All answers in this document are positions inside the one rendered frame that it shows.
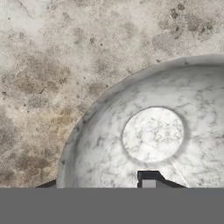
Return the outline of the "white marble bowl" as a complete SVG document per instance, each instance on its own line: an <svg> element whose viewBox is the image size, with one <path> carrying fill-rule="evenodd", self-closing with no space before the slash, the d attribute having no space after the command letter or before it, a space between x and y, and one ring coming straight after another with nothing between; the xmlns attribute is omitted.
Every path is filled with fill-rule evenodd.
<svg viewBox="0 0 224 224"><path fill-rule="evenodd" d="M161 63L107 90L66 141L57 186L133 188L140 171L224 188L224 55Z"/></svg>

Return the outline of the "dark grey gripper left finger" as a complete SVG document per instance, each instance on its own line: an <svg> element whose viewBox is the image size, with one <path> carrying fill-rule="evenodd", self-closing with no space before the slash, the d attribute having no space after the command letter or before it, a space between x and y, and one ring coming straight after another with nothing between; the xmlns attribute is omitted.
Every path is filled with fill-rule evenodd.
<svg viewBox="0 0 224 224"><path fill-rule="evenodd" d="M46 182L43 185L38 185L36 188L56 188L56 179Z"/></svg>

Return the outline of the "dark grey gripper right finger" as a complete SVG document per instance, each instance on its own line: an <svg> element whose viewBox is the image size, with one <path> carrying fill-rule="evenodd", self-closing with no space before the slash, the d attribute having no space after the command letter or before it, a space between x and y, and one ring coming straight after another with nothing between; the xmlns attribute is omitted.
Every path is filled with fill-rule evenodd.
<svg viewBox="0 0 224 224"><path fill-rule="evenodd" d="M138 188L184 188L183 185L165 179L159 171L138 171L137 172Z"/></svg>

